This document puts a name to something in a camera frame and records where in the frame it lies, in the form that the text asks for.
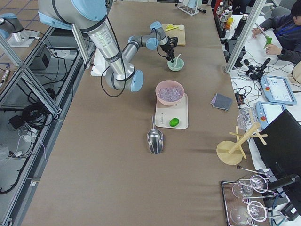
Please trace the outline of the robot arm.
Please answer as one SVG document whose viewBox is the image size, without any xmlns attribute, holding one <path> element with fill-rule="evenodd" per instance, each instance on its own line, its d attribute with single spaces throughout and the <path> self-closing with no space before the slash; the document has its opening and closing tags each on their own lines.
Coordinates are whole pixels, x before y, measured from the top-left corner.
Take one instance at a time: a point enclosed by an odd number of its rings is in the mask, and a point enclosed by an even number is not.
<svg viewBox="0 0 301 226">
<path fill-rule="evenodd" d="M 139 48 L 146 47 L 149 50 L 158 50 L 158 46 L 160 46 L 165 55 L 159 55 L 174 64 L 176 59 L 174 48 L 177 47 L 177 43 L 178 38 L 167 36 L 162 24 L 155 21 L 150 25 L 150 34 L 129 37 L 128 44 L 123 49 L 123 56 L 130 62 Z"/>
<path fill-rule="evenodd" d="M 108 21 L 104 0 L 40 0 L 40 21 L 48 26 L 87 34 L 109 65 L 106 82 L 114 89 L 137 92 L 143 85 L 143 73 L 130 60 L 138 48 L 130 44 L 122 51 Z"/>
</svg>

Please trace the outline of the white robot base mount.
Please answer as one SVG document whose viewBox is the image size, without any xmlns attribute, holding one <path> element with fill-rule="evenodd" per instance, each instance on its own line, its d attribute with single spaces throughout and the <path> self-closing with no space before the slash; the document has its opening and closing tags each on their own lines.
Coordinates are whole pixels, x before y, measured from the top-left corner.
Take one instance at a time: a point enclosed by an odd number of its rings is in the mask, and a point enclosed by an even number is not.
<svg viewBox="0 0 301 226">
<path fill-rule="evenodd" d="M 94 77 L 100 77 L 100 76 L 105 77 L 106 76 L 105 69 L 107 69 L 108 67 L 109 67 L 108 62 L 105 60 L 100 50 L 96 49 L 90 75 Z"/>
</svg>

